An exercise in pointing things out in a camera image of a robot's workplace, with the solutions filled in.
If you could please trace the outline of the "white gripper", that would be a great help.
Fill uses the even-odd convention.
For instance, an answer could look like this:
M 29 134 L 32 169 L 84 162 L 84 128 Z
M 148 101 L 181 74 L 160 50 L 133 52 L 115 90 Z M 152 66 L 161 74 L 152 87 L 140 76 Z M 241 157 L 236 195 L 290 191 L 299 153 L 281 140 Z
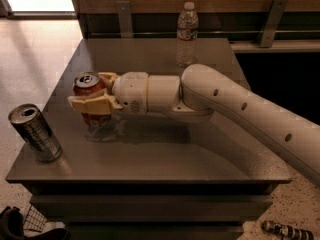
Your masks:
M 70 106 L 77 112 L 91 115 L 110 115 L 117 110 L 128 114 L 144 115 L 147 111 L 149 75 L 145 72 L 128 72 L 118 78 L 114 72 L 99 72 L 109 92 L 94 96 L 69 96 Z

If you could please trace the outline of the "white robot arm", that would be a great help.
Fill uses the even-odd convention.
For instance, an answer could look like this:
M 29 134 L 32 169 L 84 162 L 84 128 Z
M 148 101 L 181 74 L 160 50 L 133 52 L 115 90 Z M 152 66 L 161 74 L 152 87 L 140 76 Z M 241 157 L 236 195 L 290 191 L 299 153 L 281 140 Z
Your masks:
M 205 120 L 218 112 L 314 183 L 320 181 L 320 126 L 251 92 L 214 68 L 193 64 L 176 75 L 84 72 L 68 98 L 77 112 L 109 119 L 117 111 Z

